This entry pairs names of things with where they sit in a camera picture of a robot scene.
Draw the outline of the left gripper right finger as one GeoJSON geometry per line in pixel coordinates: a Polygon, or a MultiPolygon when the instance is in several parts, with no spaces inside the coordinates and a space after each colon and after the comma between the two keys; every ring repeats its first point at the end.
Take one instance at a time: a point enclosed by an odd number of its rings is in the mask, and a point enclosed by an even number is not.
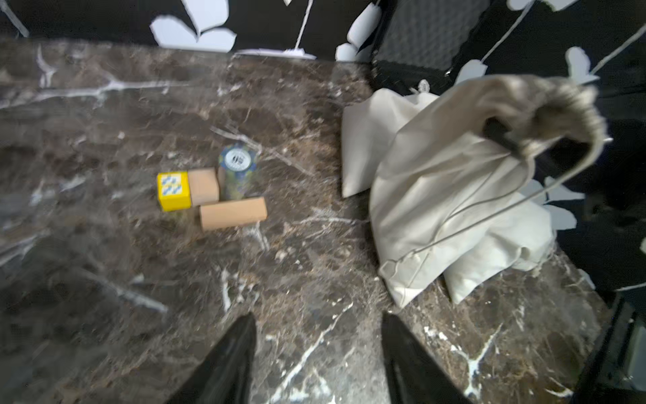
{"type": "Polygon", "coordinates": [[[392,403],[470,404],[398,316],[383,314],[381,335],[392,403]]]}

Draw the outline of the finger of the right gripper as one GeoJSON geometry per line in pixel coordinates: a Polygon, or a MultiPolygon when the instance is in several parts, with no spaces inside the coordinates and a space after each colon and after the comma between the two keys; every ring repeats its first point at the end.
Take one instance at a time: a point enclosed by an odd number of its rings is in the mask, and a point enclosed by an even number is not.
{"type": "Polygon", "coordinates": [[[521,157],[522,152],[522,133],[513,131],[496,118],[490,118],[484,123],[482,135],[502,146],[515,157],[521,157]]]}

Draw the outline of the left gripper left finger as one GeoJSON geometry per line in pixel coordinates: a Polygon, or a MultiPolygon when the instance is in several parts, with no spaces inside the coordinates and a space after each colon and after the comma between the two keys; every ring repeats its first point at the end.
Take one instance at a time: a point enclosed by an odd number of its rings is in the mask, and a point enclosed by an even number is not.
{"type": "Polygon", "coordinates": [[[255,316],[240,316],[169,403],[249,403],[257,347],[255,316]]]}

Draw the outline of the cream bag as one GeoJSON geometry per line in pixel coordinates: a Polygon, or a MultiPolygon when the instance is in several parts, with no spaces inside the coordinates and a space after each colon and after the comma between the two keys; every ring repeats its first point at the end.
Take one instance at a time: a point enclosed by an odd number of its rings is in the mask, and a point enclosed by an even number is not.
{"type": "Polygon", "coordinates": [[[587,154],[562,175],[589,168],[607,142],[597,88],[566,77],[491,75],[449,89],[396,134],[375,173],[369,213],[380,276],[396,306],[411,303],[491,222],[546,194],[524,195],[537,157],[568,138],[587,154]],[[522,133],[521,157],[485,138],[496,118],[522,133]]]}
{"type": "Polygon", "coordinates": [[[375,173],[397,132],[437,99],[436,94],[402,96],[379,89],[346,107],[342,119],[342,197],[371,188],[375,173]]]}
{"type": "Polygon", "coordinates": [[[443,273],[452,303],[461,303],[478,286],[505,269],[540,267],[553,250],[550,213],[533,202],[499,216],[484,237],[443,273]]]}

